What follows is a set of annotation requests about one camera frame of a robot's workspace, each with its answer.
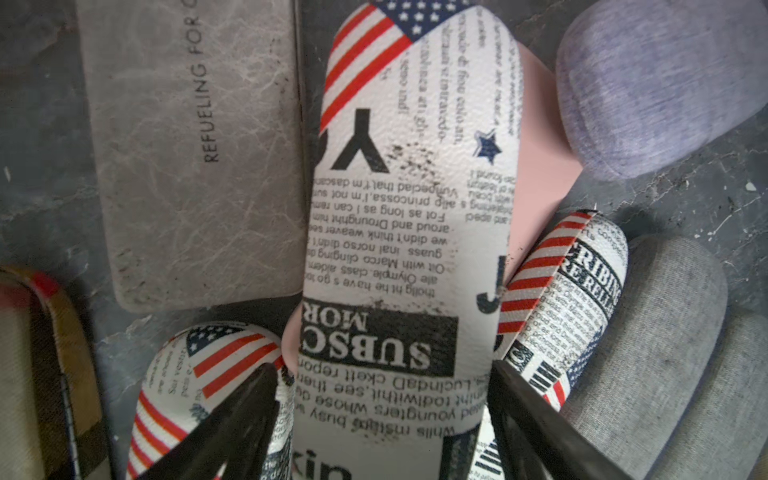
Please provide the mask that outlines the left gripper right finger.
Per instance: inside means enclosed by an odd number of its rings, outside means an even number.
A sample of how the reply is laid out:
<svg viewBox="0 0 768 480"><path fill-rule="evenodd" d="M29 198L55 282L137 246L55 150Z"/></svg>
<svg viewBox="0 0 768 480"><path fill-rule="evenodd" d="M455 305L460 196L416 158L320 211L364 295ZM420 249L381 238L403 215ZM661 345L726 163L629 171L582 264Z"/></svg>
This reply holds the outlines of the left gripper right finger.
<svg viewBox="0 0 768 480"><path fill-rule="evenodd" d="M507 479L626 479L508 363L492 363L488 407Z"/></svg>

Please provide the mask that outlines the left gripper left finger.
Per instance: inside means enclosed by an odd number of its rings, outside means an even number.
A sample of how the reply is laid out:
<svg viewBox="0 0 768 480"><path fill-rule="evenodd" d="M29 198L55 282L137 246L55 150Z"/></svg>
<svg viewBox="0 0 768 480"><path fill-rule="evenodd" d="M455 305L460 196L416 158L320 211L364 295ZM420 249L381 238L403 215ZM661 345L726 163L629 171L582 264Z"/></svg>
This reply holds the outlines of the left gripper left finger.
<svg viewBox="0 0 768 480"><path fill-rule="evenodd" d="M142 479L258 479L279 413L277 370L257 368Z"/></svg>

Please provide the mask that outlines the plaid brown glasses case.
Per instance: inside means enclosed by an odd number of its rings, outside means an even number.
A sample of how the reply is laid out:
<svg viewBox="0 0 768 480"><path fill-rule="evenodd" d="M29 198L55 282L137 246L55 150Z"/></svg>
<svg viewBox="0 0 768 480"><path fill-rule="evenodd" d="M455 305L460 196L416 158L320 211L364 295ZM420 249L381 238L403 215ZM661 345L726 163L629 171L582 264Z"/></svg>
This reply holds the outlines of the plaid brown glasses case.
<svg viewBox="0 0 768 480"><path fill-rule="evenodd" d="M65 290L1 269L1 476L112 476L92 352Z"/></svg>

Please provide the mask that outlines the grey marble glasses case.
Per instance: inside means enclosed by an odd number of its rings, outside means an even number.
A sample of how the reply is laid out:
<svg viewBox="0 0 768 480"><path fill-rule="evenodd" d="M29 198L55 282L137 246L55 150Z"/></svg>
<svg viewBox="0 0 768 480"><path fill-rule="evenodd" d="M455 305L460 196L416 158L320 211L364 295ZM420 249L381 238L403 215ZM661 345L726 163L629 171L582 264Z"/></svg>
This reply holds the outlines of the grey marble glasses case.
<svg viewBox="0 0 768 480"><path fill-rule="evenodd" d="M76 10L120 305L150 312L297 293L307 233L297 4Z"/></svg>

